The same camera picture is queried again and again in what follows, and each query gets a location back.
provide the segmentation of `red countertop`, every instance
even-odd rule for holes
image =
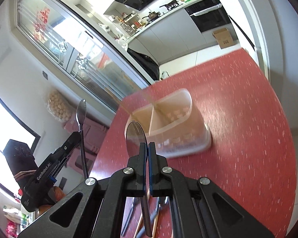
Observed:
[[[168,159],[170,167],[185,176],[207,176],[250,214],[284,237],[296,193],[296,157],[290,129],[272,87],[243,49],[171,76],[124,99],[134,111],[152,99],[186,88],[212,133],[209,150]],[[124,136],[129,115],[121,107],[107,132],[91,176],[103,179],[126,167]],[[156,198],[151,198],[151,208]],[[127,199],[127,212],[131,199]],[[137,207],[126,233],[133,237]],[[156,238],[171,237],[169,209],[161,212]]]

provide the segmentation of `plastic container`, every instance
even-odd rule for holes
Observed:
[[[210,129],[186,89],[134,111],[125,134],[131,121],[139,122],[148,143],[155,142],[157,154],[167,158],[202,152],[212,143]]]

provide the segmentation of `spoon bowl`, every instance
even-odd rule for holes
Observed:
[[[83,128],[83,123],[86,118],[86,101],[85,99],[82,99],[76,109],[76,121],[78,123],[79,130],[81,131]]]

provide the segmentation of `built-in oven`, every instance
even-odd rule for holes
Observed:
[[[219,0],[203,0],[185,10],[201,33],[231,23]]]

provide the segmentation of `wooden chopstick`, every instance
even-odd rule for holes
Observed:
[[[147,191],[147,197],[149,198],[149,196],[150,196],[150,189],[148,189],[148,191]],[[137,225],[137,228],[136,228],[136,231],[135,231],[135,234],[134,234],[134,238],[136,238],[137,233],[140,230],[140,227],[141,227],[141,224],[142,224],[142,220],[143,220],[143,218],[142,218],[142,213],[141,213],[140,218],[139,218],[139,221],[138,221],[138,225]]]
[[[155,236],[156,236],[156,231],[157,231],[157,226],[158,226],[158,219],[159,219],[159,211],[158,211],[158,214],[156,215],[156,217],[154,218],[152,238],[155,238]]]

